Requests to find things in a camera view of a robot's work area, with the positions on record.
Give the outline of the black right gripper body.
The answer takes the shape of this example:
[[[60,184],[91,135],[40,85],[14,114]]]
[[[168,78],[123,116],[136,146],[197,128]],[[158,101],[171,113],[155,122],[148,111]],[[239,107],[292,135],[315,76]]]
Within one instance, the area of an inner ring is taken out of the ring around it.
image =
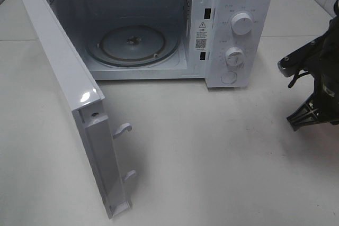
[[[329,22],[328,30],[320,37],[323,42],[320,66],[324,77],[314,78],[314,91],[290,116],[288,122],[294,131],[303,126],[330,123],[338,125],[338,19]],[[288,87],[310,72],[297,70]]]

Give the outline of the right gripper finger with grey pad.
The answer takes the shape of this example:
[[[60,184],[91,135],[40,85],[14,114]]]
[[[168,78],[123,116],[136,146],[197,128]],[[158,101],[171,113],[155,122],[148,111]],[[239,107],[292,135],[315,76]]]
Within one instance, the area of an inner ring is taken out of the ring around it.
[[[308,71],[313,77],[324,77],[320,66],[320,53],[323,42],[321,38],[316,38],[289,55],[283,57],[278,62],[278,69],[285,77],[293,76],[297,70]]]

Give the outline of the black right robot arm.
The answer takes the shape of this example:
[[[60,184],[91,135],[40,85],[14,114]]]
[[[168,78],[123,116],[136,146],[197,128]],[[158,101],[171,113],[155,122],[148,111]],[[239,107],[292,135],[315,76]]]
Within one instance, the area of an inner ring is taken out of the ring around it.
[[[287,117],[294,131],[321,123],[338,125],[338,1],[333,9],[335,17],[323,35],[278,62],[279,71],[292,77],[289,88],[303,76],[314,78],[313,93]]]

